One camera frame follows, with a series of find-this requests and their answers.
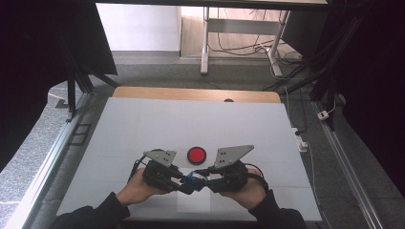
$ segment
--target white table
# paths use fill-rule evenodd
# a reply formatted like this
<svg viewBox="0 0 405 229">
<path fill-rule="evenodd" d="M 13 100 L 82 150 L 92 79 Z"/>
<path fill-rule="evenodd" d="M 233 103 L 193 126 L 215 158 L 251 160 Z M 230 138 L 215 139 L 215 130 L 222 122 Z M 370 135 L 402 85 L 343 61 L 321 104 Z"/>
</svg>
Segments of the white table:
<svg viewBox="0 0 405 229">
<path fill-rule="evenodd" d="M 212 165 L 218 148 L 246 144 L 255 149 L 242 162 L 263 170 L 280 207 L 321 220 L 283 104 L 138 98 L 109 99 L 57 214 L 97 207 L 118 192 L 144 151 L 177 151 L 173 163 L 194 170 Z M 207 151 L 200 166 L 185 158 L 194 146 Z M 233 200 L 204 190 L 151 197 L 130 206 L 129 219 L 255 220 Z"/>
</svg>

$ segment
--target forearm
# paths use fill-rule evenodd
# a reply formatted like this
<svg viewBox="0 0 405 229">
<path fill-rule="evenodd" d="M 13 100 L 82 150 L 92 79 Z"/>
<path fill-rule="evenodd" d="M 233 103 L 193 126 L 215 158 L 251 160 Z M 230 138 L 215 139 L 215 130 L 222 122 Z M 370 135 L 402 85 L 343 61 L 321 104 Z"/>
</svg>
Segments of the forearm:
<svg viewBox="0 0 405 229">
<path fill-rule="evenodd" d="M 270 190 L 263 201 L 255 208 L 250 209 L 252 214 L 259 222 L 262 229 L 304 229 L 307 225 L 301 214 L 294 209 L 280 209 L 274 198 L 273 191 Z"/>
<path fill-rule="evenodd" d="M 128 208 L 111 193 L 96 209 L 86 206 L 59 216 L 50 229 L 111 228 L 129 216 Z"/>
</svg>

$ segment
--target metal bracket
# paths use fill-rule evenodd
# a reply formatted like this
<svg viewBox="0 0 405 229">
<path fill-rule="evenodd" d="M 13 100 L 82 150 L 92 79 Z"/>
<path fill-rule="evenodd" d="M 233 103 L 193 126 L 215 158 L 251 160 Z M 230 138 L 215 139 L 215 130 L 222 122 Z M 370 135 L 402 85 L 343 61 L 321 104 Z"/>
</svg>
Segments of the metal bracket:
<svg viewBox="0 0 405 229">
<path fill-rule="evenodd" d="M 75 117 L 76 106 L 75 106 L 75 77 L 74 71 L 68 75 L 68 105 L 69 105 L 69 113 L 67 122 L 71 122 Z"/>
<path fill-rule="evenodd" d="M 232 165 L 253 149 L 253 145 L 220 148 L 217 152 L 214 167 L 215 169 L 220 169 Z"/>
<path fill-rule="evenodd" d="M 163 151 L 163 150 L 152 150 L 143 152 L 145 156 L 148 156 L 157 163 L 169 168 L 172 165 L 173 160 L 176 156 L 176 151 Z"/>
</svg>

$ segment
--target wooden edge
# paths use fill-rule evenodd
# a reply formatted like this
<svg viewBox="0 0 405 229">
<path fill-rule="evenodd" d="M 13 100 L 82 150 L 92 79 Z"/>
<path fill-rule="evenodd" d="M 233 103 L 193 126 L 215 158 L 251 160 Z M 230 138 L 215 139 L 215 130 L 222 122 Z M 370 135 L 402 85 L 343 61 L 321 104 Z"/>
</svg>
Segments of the wooden edge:
<svg viewBox="0 0 405 229">
<path fill-rule="evenodd" d="M 206 89 L 117 87 L 114 91 L 113 97 L 221 102 L 224 102 L 226 99 L 232 99 L 234 102 L 281 103 L 280 96 L 275 92 Z"/>
</svg>

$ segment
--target hand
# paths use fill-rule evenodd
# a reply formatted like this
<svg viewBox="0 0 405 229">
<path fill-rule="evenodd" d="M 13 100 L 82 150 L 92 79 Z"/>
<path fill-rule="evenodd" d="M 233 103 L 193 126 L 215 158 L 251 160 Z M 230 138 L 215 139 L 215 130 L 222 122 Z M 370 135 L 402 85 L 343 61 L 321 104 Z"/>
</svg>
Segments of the hand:
<svg viewBox="0 0 405 229">
<path fill-rule="evenodd" d="M 259 170 L 248 169 L 251 174 L 261 175 Z M 263 188 L 262 183 L 255 178 L 248 178 L 247 184 L 238 192 L 223 192 L 220 193 L 221 196 L 232 198 L 237 201 L 245 209 L 250 210 L 266 197 L 265 188 Z"/>
<path fill-rule="evenodd" d="M 143 180 L 144 168 L 139 168 L 132 176 L 127 185 L 117 194 L 117 199 L 122 206 L 128 206 L 135 203 L 141 203 L 153 195 L 163 195 L 166 192 L 151 187 Z"/>
</svg>

